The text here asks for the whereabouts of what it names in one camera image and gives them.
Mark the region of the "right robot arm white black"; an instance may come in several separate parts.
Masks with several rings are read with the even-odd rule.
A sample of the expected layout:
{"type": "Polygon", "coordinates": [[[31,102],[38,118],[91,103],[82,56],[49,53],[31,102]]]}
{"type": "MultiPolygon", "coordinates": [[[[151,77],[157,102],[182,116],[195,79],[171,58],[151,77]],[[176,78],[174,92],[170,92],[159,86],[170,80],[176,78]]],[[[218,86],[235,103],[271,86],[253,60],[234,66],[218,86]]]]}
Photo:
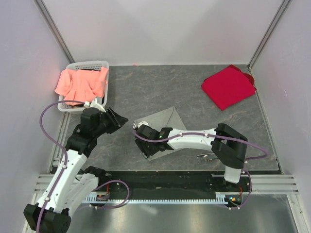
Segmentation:
{"type": "Polygon", "coordinates": [[[230,126],[187,131],[171,127],[157,131],[148,124],[133,126],[135,143],[146,158],[167,150],[195,149],[211,151],[225,166],[223,187],[234,191],[240,186],[248,139],[230,126]]]}

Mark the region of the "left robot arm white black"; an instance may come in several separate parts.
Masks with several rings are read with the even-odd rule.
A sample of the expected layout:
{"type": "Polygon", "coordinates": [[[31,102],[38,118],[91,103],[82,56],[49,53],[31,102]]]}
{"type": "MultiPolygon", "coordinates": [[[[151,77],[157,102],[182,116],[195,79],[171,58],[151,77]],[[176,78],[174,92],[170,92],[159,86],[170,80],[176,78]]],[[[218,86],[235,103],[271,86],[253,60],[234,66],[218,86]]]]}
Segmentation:
{"type": "Polygon", "coordinates": [[[100,110],[86,108],[80,123],[68,138],[61,162],[43,195],[35,204],[27,204],[24,216],[31,230],[37,233],[65,233],[71,218],[82,201],[93,190],[105,189],[105,171],[90,166],[77,184],[76,175],[97,146],[97,139],[120,129],[127,118],[115,113],[111,108],[100,110]]]}

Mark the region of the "grey cloth napkin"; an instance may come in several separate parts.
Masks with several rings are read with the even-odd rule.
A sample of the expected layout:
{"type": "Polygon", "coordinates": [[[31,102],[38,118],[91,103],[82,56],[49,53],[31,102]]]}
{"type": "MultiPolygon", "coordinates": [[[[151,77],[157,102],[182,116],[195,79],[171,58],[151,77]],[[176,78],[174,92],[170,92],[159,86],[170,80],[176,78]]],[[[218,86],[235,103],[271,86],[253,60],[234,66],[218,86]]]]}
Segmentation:
{"type": "MultiPolygon", "coordinates": [[[[160,132],[162,128],[175,128],[180,130],[186,130],[186,127],[174,106],[134,120],[134,124],[136,126],[138,126],[141,122],[147,123],[148,126],[152,128],[152,130],[155,130],[157,132],[160,132]]],[[[145,152],[142,152],[142,154],[144,158],[151,161],[163,157],[165,155],[176,153],[180,150],[181,149],[158,151],[153,155],[147,155],[147,153],[145,152]]]]}

